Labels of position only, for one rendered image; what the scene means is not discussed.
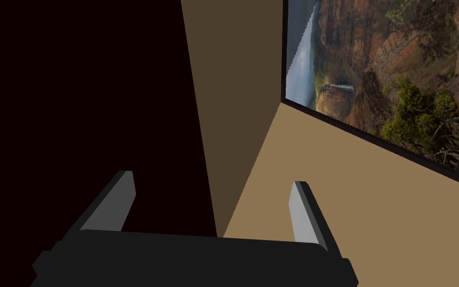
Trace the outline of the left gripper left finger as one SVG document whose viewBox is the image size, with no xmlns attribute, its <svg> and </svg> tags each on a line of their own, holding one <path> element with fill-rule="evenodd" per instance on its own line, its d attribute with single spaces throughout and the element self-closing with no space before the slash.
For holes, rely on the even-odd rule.
<svg viewBox="0 0 459 287">
<path fill-rule="evenodd" d="M 135 198 L 133 172 L 118 171 L 69 228 L 63 239 L 81 230 L 121 231 Z"/>
</svg>

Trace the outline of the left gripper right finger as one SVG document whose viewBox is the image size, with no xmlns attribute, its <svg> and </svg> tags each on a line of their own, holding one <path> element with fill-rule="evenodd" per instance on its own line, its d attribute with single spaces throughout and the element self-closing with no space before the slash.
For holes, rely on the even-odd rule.
<svg viewBox="0 0 459 287">
<path fill-rule="evenodd" d="M 318 244 L 335 257 L 342 256 L 307 182 L 293 182 L 288 207 L 296 242 Z"/>
</svg>

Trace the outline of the black-framed canyon landscape picture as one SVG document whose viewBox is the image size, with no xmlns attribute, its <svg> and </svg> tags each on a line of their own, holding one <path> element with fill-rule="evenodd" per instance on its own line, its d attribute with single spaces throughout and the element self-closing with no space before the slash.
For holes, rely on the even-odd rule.
<svg viewBox="0 0 459 287">
<path fill-rule="evenodd" d="M 282 0 L 281 102 L 459 182 L 459 0 Z"/>
</svg>

